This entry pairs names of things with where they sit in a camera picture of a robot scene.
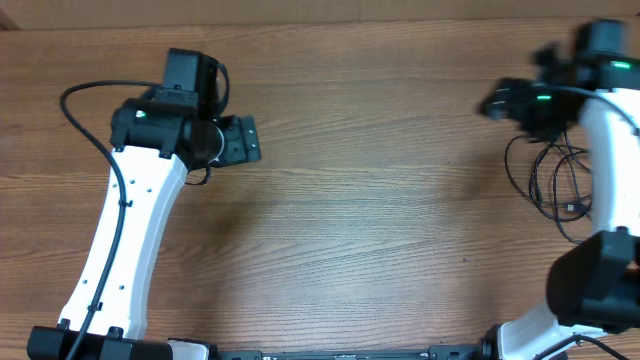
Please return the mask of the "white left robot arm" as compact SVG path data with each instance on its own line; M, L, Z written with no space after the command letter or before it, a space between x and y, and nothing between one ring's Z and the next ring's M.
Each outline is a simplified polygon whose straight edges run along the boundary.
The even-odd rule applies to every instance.
M171 209L194 170L261 158L253 117L225 115L226 67L201 52L172 48L161 83L143 83L111 120L104 146L69 122L107 159L109 187L79 281L55 327L36 326L31 359L217 359L215 345L148 341L147 305Z

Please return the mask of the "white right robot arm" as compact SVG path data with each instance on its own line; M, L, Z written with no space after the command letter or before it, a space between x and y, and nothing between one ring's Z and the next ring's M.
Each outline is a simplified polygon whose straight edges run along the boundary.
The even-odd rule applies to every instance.
M584 23L569 58L554 45L539 50L537 78L502 78L480 103L480 114L516 121L549 146L570 126L584 128L592 234L553 263L542 303L476 346L432 346L429 358L565 359L581 343L621 356L601 339L639 325L639 62L626 35L621 21Z

